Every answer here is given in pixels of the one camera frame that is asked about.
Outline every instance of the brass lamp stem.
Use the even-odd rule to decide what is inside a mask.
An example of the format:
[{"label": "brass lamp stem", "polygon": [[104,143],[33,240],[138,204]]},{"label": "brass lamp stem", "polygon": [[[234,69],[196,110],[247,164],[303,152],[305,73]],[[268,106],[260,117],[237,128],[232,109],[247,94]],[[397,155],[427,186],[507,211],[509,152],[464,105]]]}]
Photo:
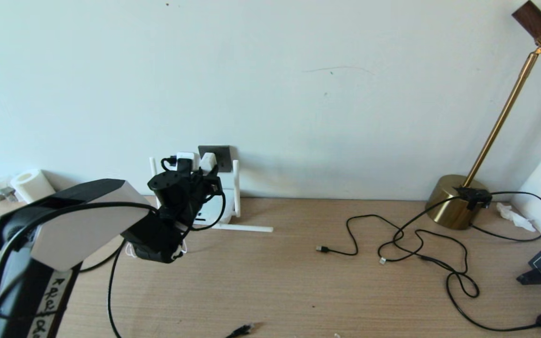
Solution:
[{"label": "brass lamp stem", "polygon": [[517,100],[517,96],[519,96],[519,93],[521,92],[521,88],[523,88],[523,85],[526,83],[527,77],[535,64],[535,60],[537,60],[537,56],[540,54],[541,47],[538,47],[534,52],[531,52],[530,55],[528,55],[526,63],[523,65],[523,68],[519,73],[519,78],[517,79],[515,86],[513,86],[513,90],[510,92],[509,99],[506,100],[506,103],[502,108],[502,113],[500,113],[496,124],[494,124],[494,128],[492,128],[492,132],[490,133],[489,137],[487,137],[486,143],[483,145],[481,152],[479,152],[479,156],[477,156],[469,175],[466,176],[466,179],[462,184],[463,187],[468,188],[471,185],[473,178],[475,178],[475,174],[477,174],[477,170],[479,170],[479,167],[481,167],[481,163],[483,163],[483,160],[486,158],[487,152],[489,152],[490,148],[492,147],[492,144],[494,143],[496,136],[498,136],[498,132],[500,132],[504,121],[509,116],[510,110],[513,108],[513,105]]}]

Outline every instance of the desk lamp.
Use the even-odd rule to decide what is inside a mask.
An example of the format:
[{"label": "desk lamp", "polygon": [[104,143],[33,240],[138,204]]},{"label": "desk lamp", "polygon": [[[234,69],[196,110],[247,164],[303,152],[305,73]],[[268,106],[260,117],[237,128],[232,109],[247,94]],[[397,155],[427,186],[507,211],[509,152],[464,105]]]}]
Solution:
[{"label": "desk lamp", "polygon": [[[533,4],[533,2],[528,1],[519,9],[517,9],[515,13],[513,13],[513,17],[534,38],[537,49],[535,49],[535,51],[531,52],[528,55],[526,63],[521,68],[521,72],[519,73],[517,82],[513,86],[513,90],[510,92],[509,98],[506,100],[506,103],[502,108],[502,113],[500,113],[500,117],[498,117],[498,120],[496,120],[496,124],[494,124],[492,132],[490,133],[489,137],[487,137],[487,140],[483,145],[481,152],[479,152],[479,156],[477,156],[477,159],[475,160],[475,163],[471,168],[469,175],[467,175],[466,177],[462,175],[442,176],[442,178],[438,180],[438,184],[436,185],[431,196],[429,197],[427,207],[433,206],[438,202],[449,199],[451,197],[458,196],[458,190],[460,188],[475,188],[487,190],[487,188],[483,184],[474,180],[475,174],[477,174],[479,167],[481,167],[481,163],[487,156],[490,147],[492,147],[492,144],[494,143],[498,132],[500,132],[500,128],[502,128],[502,125],[504,124],[504,121],[509,115],[510,110],[513,108],[513,104],[515,104],[515,100],[517,100],[517,96],[519,96],[521,88],[523,88],[523,85],[527,80],[530,71],[532,71],[537,57],[541,54],[540,9],[537,8],[537,6]],[[436,223],[444,225],[445,227],[451,229],[467,229],[475,216],[477,216],[477,214],[479,213],[479,209],[479,204],[472,206],[463,199],[453,199],[442,203],[442,205],[430,210],[427,214]]]}]

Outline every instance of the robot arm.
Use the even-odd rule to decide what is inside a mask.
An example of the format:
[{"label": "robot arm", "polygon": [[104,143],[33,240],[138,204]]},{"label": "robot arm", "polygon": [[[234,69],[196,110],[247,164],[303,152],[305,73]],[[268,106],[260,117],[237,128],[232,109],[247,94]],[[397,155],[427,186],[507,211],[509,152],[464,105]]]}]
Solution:
[{"label": "robot arm", "polygon": [[201,206],[223,190],[216,169],[204,175],[193,159],[174,162],[148,182],[158,210],[128,182],[103,179],[0,217],[0,338],[55,337],[83,260],[118,234],[142,259],[182,255]]}]

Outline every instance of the black cable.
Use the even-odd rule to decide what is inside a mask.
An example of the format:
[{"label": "black cable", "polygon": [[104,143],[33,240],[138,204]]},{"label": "black cable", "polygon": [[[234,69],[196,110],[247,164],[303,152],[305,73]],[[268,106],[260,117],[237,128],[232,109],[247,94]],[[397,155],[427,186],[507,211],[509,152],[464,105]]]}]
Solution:
[{"label": "black cable", "polygon": [[24,228],[20,229],[10,240],[7,241],[7,243],[4,245],[4,247],[1,249],[0,252],[0,287],[1,282],[3,279],[4,274],[4,268],[7,262],[7,259],[9,258],[9,255],[11,255],[11,252],[14,248],[17,247],[17,244],[21,242],[21,240],[24,239],[26,235],[28,235],[31,231],[36,229],[39,225],[43,224],[44,222],[47,222],[49,220],[52,220],[58,216],[68,214],[70,212],[80,211],[80,210],[88,210],[88,209],[98,209],[102,207],[138,207],[141,209],[148,209],[151,212],[154,212],[157,214],[157,209],[151,205],[144,205],[141,203],[133,203],[133,202],[105,202],[105,203],[90,203],[90,204],[84,204],[84,205],[75,205],[75,206],[69,206],[62,209],[54,210],[50,212],[47,215],[44,215],[42,217],[37,218],[36,220],[32,221],[28,225],[26,225]]},{"label": "black cable", "polygon": [[[404,229],[406,229],[406,227],[408,227],[408,225],[411,225],[414,221],[418,220],[418,218],[420,218],[421,216],[427,214],[427,212],[430,212],[431,210],[434,210],[438,206],[446,203],[447,201],[452,201],[452,200],[456,200],[456,199],[460,199],[460,196],[450,197],[449,199],[439,201],[438,203],[435,203],[434,205],[432,205],[432,206],[428,207],[427,209],[423,210],[423,212],[421,212],[417,216],[414,216],[413,218],[411,218],[408,222],[406,222],[406,224],[404,224],[404,225],[402,225],[402,227],[398,228],[398,231],[395,232],[395,234],[392,237],[391,241],[383,243],[381,246],[379,246],[379,248],[377,248],[377,254],[379,255],[379,257],[381,257],[382,259],[385,259],[385,261],[403,261],[404,259],[407,259],[408,257],[411,257],[411,256],[415,255],[416,253],[418,253],[419,250],[421,250],[421,248],[423,247],[422,244],[421,244],[421,246],[419,248],[417,248],[413,252],[409,251],[409,250],[406,250],[406,249],[402,248],[401,246],[398,246],[398,244],[397,244],[398,240],[404,238]],[[384,248],[384,246],[388,246],[389,244],[394,244],[400,250],[408,252],[408,255],[404,255],[403,257],[400,257],[400,258],[397,258],[397,259],[386,259],[386,258],[384,258],[381,255],[381,249]]]},{"label": "black cable", "polygon": [[[532,194],[530,192],[525,192],[525,191],[498,191],[498,192],[493,192],[492,195],[505,195],[505,194],[523,194],[523,195],[531,195],[533,197],[536,197],[537,199],[539,199],[541,201],[541,197],[538,196],[538,195],[535,195],[535,194]],[[503,239],[508,239],[508,240],[513,240],[515,242],[532,242],[533,240],[537,240],[537,239],[540,239],[541,238],[541,234],[539,234],[537,237],[534,237],[534,238],[530,238],[530,239],[517,239],[517,238],[509,238],[509,237],[506,237],[506,236],[502,236],[502,235],[498,235],[498,234],[495,234],[495,233],[491,233],[487,230],[484,230],[484,229],[481,229],[479,227],[476,227],[475,225],[473,225],[472,223],[469,224],[469,226],[471,226],[472,228],[475,228],[475,229],[478,229],[479,231],[483,232],[483,233],[487,233],[488,235],[492,235],[494,237],[498,237],[498,238],[503,238]]]},{"label": "black cable", "polygon": [[162,168],[165,170],[165,171],[170,171],[170,169],[168,169],[166,167],[166,164],[164,162],[168,162],[168,164],[170,164],[170,158],[163,158],[160,160],[160,165],[162,166]]},{"label": "black cable", "polygon": [[214,221],[214,223],[212,223],[210,225],[205,225],[205,226],[203,226],[201,228],[196,228],[196,227],[191,226],[190,229],[187,229],[187,231],[185,231],[185,234],[183,235],[183,238],[185,238],[185,236],[189,232],[189,230],[201,231],[201,230],[205,230],[205,229],[210,229],[211,227],[216,225],[216,223],[218,223],[221,220],[221,218],[223,217],[223,214],[225,213],[225,207],[227,206],[227,197],[225,196],[224,191],[221,191],[221,196],[223,197],[223,207],[221,208],[221,213],[219,214],[216,221]]},{"label": "black cable", "polygon": [[[537,197],[540,201],[541,201],[541,197],[539,197],[538,195],[535,195],[535,194],[532,194],[530,192],[524,192],[524,191],[499,191],[499,192],[494,192],[492,193],[491,195],[501,195],[501,194],[525,194],[525,195],[532,195],[534,197]],[[471,298],[477,298],[479,297],[479,286],[477,285],[477,283],[470,277],[468,276],[467,272],[468,272],[468,250],[466,249],[466,246],[464,246],[464,244],[462,244],[462,242],[460,242],[459,240],[453,238],[453,237],[450,237],[450,236],[446,236],[446,235],[440,235],[438,233],[434,233],[434,232],[431,232],[431,231],[427,231],[427,230],[424,230],[424,229],[417,229],[414,231],[415,235],[417,236],[417,238],[421,241],[421,244],[419,245],[418,248],[416,248],[415,250],[409,250],[407,248],[404,248],[403,246],[400,246],[398,244],[398,241],[400,239],[402,239],[404,237],[404,229],[406,229],[406,227],[408,227],[408,225],[412,224],[414,221],[418,220],[419,217],[423,216],[424,214],[427,214],[427,212],[429,212],[430,210],[438,207],[439,205],[442,205],[443,203],[446,203],[447,201],[451,201],[451,200],[454,200],[454,199],[459,199],[460,197],[459,196],[456,196],[456,197],[451,197],[449,199],[446,199],[446,200],[443,200],[443,201],[440,201],[438,203],[436,203],[435,205],[432,205],[430,207],[428,207],[427,209],[423,210],[423,212],[421,212],[420,214],[418,214],[417,216],[411,218],[408,222],[406,222],[405,225],[402,225],[402,227],[398,227],[397,225],[393,224],[392,222],[389,222],[388,220],[385,220],[385,218],[381,217],[381,216],[378,216],[378,215],[374,215],[374,214],[371,214],[371,215],[361,215],[361,216],[353,216],[353,217],[350,217],[348,218],[348,220],[346,221],[346,229],[348,230],[348,234],[350,234],[350,237],[352,238],[352,241],[354,242],[354,247],[355,247],[355,251],[354,253],[345,253],[345,252],[339,252],[337,250],[332,250],[326,246],[320,246],[317,248],[318,251],[321,251],[321,252],[333,252],[333,253],[338,253],[338,254],[344,254],[344,255],[356,255],[358,254],[358,244],[356,243],[356,239],[354,238],[354,235],[352,235],[352,231],[350,231],[350,226],[348,224],[348,222],[352,219],[355,219],[355,218],[362,218],[362,217],[369,217],[369,216],[377,216],[379,217],[380,219],[384,220],[385,222],[387,222],[388,224],[392,225],[393,227],[397,228],[398,230],[395,232],[395,234],[393,235],[392,237],[392,240],[389,241],[389,242],[386,242],[384,244],[382,244],[378,249],[377,249],[377,253],[379,255],[379,257],[382,259],[383,262],[385,261],[403,261],[404,259],[407,259],[413,255],[416,255],[418,256],[419,258],[423,259],[424,261],[431,261],[432,263],[438,265],[438,267],[441,267],[447,271],[449,271],[450,273],[448,274],[448,276],[446,276],[446,279],[445,279],[445,287],[446,287],[446,293],[448,293],[448,297],[450,299],[450,301],[452,302],[452,304],[455,306],[455,308],[458,310],[458,312],[460,312],[460,314],[464,317],[464,319],[468,320],[470,323],[473,323],[474,325],[476,325],[477,327],[481,327],[482,329],[485,329],[485,330],[489,330],[489,331],[497,331],[497,332],[510,332],[510,331],[520,331],[520,330],[527,330],[527,329],[534,329],[536,327],[541,327],[541,324],[540,324],[540,317],[541,315],[538,317],[538,320],[536,321],[536,323],[533,323],[532,325],[526,325],[526,326],[522,326],[522,327],[514,327],[514,328],[510,328],[510,329],[494,329],[494,328],[490,328],[490,327],[487,327],[485,325],[481,325],[480,323],[478,323],[477,321],[474,321],[472,318],[470,318],[461,308],[460,306],[457,304],[455,298],[453,297],[451,291],[450,291],[450,286],[449,286],[449,282],[450,282],[450,279],[452,276],[455,276],[458,280],[459,280],[459,284],[460,284],[460,288],[462,289],[462,291],[468,296],[468,297],[471,297]],[[541,238],[541,234],[539,234],[538,236],[532,238],[532,239],[514,239],[514,238],[509,238],[509,237],[505,237],[505,236],[502,236],[502,235],[497,235],[497,234],[494,234],[494,233],[491,233],[489,231],[486,231],[484,229],[481,229],[479,227],[476,227],[475,225],[473,224],[470,224],[471,227],[474,227],[475,229],[478,229],[479,231],[482,231],[483,233],[487,233],[488,235],[492,235],[492,236],[496,236],[496,237],[499,237],[499,238],[503,238],[503,239],[508,239],[508,240],[515,240],[517,242],[529,242],[529,241],[532,241],[532,240],[537,240],[539,238]],[[456,242],[457,244],[459,244],[461,246],[461,248],[464,250],[464,270],[463,271],[457,271],[455,268],[451,267],[449,264],[445,263],[444,261],[440,261],[439,259],[436,259],[436,258],[433,258],[433,257],[429,257],[427,255],[422,255],[422,254],[419,254],[420,250],[423,248],[423,245],[425,244],[425,242],[423,241],[423,238],[421,237],[420,233],[429,233],[431,235],[435,235],[435,236],[439,236],[441,238],[445,238],[445,239],[449,239],[449,240],[452,240],[454,242]],[[384,248],[385,246],[388,246],[389,244],[393,244],[394,246],[396,246],[399,250],[402,250],[404,252],[407,252],[408,254],[404,255],[403,257],[400,257],[400,258],[397,258],[397,259],[385,259],[383,257],[383,255],[381,254],[381,249]],[[464,286],[464,283],[463,283],[463,279],[466,279],[468,282],[470,282],[474,288],[474,292],[468,292],[466,287]]]},{"label": "black cable", "polygon": [[376,214],[353,216],[353,217],[350,217],[350,218],[348,218],[346,220],[346,229],[348,230],[348,234],[350,234],[350,238],[352,238],[352,242],[354,242],[354,249],[355,249],[354,253],[339,252],[337,250],[327,248],[326,246],[323,247],[323,248],[326,248],[326,251],[322,250],[322,248],[320,248],[319,251],[332,252],[332,253],[343,254],[343,255],[357,255],[358,254],[358,243],[356,243],[356,238],[354,238],[354,235],[352,235],[352,231],[350,230],[350,221],[354,220],[356,218],[366,218],[366,217],[377,217],[377,218],[385,221],[389,225],[395,227],[396,229],[399,229],[399,227],[397,227],[397,225],[395,225],[394,223],[392,223],[392,222],[386,220],[385,218],[383,218],[382,216],[379,216],[379,215],[376,215]]},{"label": "black cable", "polygon": [[122,247],[124,246],[124,243],[121,243],[120,246],[118,247],[118,249],[116,249],[113,253],[111,253],[108,257],[106,257],[103,261],[100,261],[99,263],[97,263],[96,265],[92,265],[88,268],[84,268],[84,269],[81,269],[81,271],[79,271],[79,273],[84,273],[84,272],[89,272],[89,271],[93,271],[99,267],[101,267],[101,265],[104,265],[105,263],[108,263],[108,261],[111,261],[113,258],[114,258],[114,255],[116,255],[116,252],[118,250],[122,250]]},{"label": "black cable", "polygon": [[120,333],[118,333],[118,329],[116,329],[114,319],[112,318],[112,282],[114,281],[114,271],[116,271],[116,263],[118,263],[118,257],[120,257],[122,247],[125,243],[126,239],[122,241],[122,245],[120,246],[121,250],[117,250],[114,253],[114,261],[112,263],[112,269],[110,270],[110,282],[108,283],[108,319],[110,320],[110,325],[112,327],[112,331],[114,331],[114,335],[116,335],[116,338],[122,338],[122,336],[120,336]]}]

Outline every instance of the black cable clip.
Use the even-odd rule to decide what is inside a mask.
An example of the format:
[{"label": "black cable clip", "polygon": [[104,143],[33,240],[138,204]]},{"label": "black cable clip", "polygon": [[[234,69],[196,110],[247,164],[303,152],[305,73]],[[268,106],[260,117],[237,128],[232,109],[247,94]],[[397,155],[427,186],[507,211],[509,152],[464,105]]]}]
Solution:
[{"label": "black cable clip", "polygon": [[466,208],[469,210],[474,210],[475,206],[478,204],[480,207],[488,208],[490,203],[492,203],[492,194],[485,189],[476,189],[476,188],[465,188],[460,186],[455,188],[459,193],[459,196],[464,201],[467,201]]}]

